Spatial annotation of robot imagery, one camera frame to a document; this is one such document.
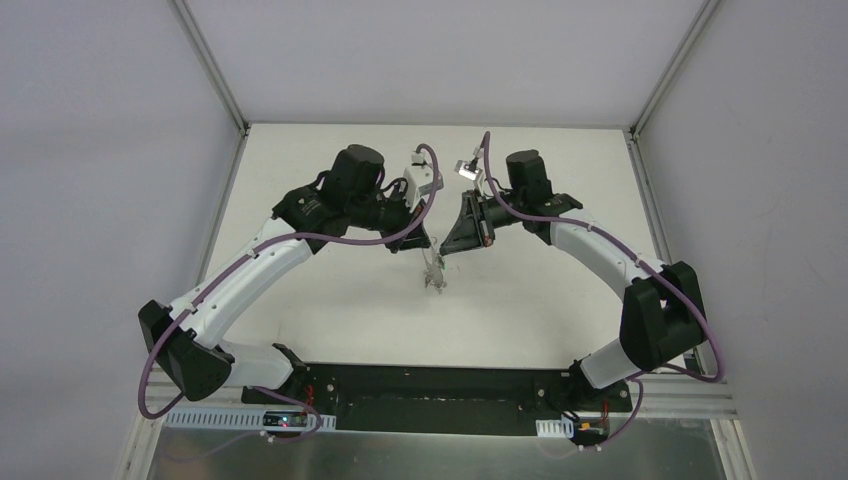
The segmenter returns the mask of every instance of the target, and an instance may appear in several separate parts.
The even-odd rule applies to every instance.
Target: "white wall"
[[[0,45],[0,478],[108,478],[236,130],[166,2],[3,2]]]
[[[192,0],[256,122],[636,121],[702,0]]]
[[[643,135],[760,478],[842,478],[848,3],[728,1]]]

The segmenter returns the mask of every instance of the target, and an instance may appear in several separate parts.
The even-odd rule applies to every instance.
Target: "connector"
[[[407,184],[404,199],[410,212],[418,207],[422,197],[445,186],[441,175],[434,178],[433,166],[425,161],[423,153],[412,154],[412,164],[403,171],[403,178]]]
[[[483,170],[477,168],[473,162],[465,160],[456,162],[456,166],[453,168],[453,171],[475,183],[478,183],[483,178]]]
[[[562,422],[562,432],[565,434],[565,438],[574,438],[574,422],[565,415],[560,417],[560,422]]]

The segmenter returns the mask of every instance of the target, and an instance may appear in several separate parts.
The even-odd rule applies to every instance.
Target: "reflective metal surface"
[[[725,478],[708,420],[639,419],[600,453],[565,439],[339,432],[270,445],[248,434],[205,458],[175,462],[240,435],[164,428],[151,479]]]

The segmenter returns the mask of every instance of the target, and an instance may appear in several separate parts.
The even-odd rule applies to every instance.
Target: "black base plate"
[[[308,363],[277,391],[336,416],[337,430],[535,436],[536,420],[563,410],[629,412],[625,382],[585,405],[565,404],[565,370],[396,367]],[[246,404],[282,404],[245,388]]]

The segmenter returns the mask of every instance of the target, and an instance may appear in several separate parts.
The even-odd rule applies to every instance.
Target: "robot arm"
[[[506,159],[510,189],[501,193],[513,209],[538,217],[560,217],[570,223],[523,221],[525,230],[575,257],[600,277],[622,299],[618,338],[597,352],[576,361],[569,369],[575,387],[569,394],[582,403],[615,382],[640,371],[650,371],[705,340],[704,332],[668,289],[641,269],[610,240],[592,232],[601,225],[583,205],[567,194],[554,194],[539,152],[516,152]],[[475,181],[477,188],[463,194],[459,219],[440,246],[442,255],[494,243],[495,230],[522,220],[511,215],[495,198],[487,198],[480,187],[483,172],[476,163],[460,162],[456,170]],[[641,256],[651,268],[680,289],[703,312],[700,288],[694,270],[683,262],[664,265],[656,258]]]
[[[169,305],[155,300],[139,311],[148,351],[174,322],[181,322],[156,361],[189,400],[203,399],[221,386],[280,387],[292,373],[290,354],[275,346],[223,340],[236,319],[274,282],[323,248],[326,241],[284,235],[319,233],[341,237],[348,227],[379,231],[385,238],[402,230],[421,213],[421,197],[441,188],[432,167],[419,154],[402,178],[381,189],[383,157],[351,145],[333,168],[314,183],[292,190],[272,209],[260,230],[218,271]],[[392,253],[429,248],[419,225],[386,244]]]

